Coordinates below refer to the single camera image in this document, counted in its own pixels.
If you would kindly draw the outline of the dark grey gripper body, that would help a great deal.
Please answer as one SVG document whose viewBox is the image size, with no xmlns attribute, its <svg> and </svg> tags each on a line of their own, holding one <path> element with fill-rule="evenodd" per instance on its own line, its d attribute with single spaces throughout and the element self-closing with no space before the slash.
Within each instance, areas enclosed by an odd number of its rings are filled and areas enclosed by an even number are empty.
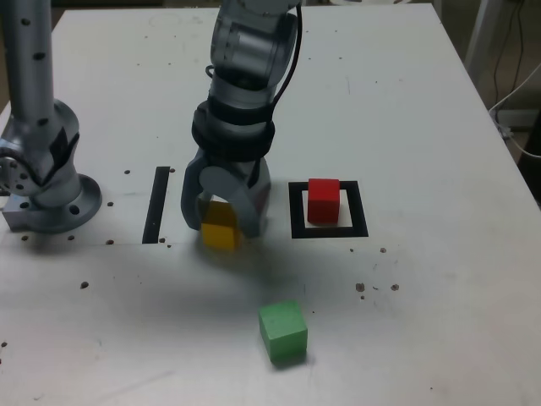
<svg viewBox="0 0 541 406">
<path fill-rule="evenodd" d="M 205 185 L 220 188 L 243 187 L 254 171 L 255 162 L 234 162 L 223 157 L 205 155 Z"/>
</svg>

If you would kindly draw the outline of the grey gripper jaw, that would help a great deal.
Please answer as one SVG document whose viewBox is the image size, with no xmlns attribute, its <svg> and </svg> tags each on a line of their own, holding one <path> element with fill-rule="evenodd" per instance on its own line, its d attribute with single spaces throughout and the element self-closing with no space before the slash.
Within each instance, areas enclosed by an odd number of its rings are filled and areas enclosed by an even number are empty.
<svg viewBox="0 0 541 406">
<path fill-rule="evenodd" d="M 204 152 L 197 152 L 194 159 L 188 164 L 184 173 L 181 194 L 181 212 L 187 225 L 193 230 L 199 230 L 201 215 L 199 214 L 199 195 L 203 192 L 199 176 L 207 167 Z"/>
<path fill-rule="evenodd" d="M 200 174 L 205 192 L 226 200 L 246 238 L 260 237 L 265 231 L 271 193 L 271 177 L 266 162 L 225 162 L 206 167 Z"/>
</svg>

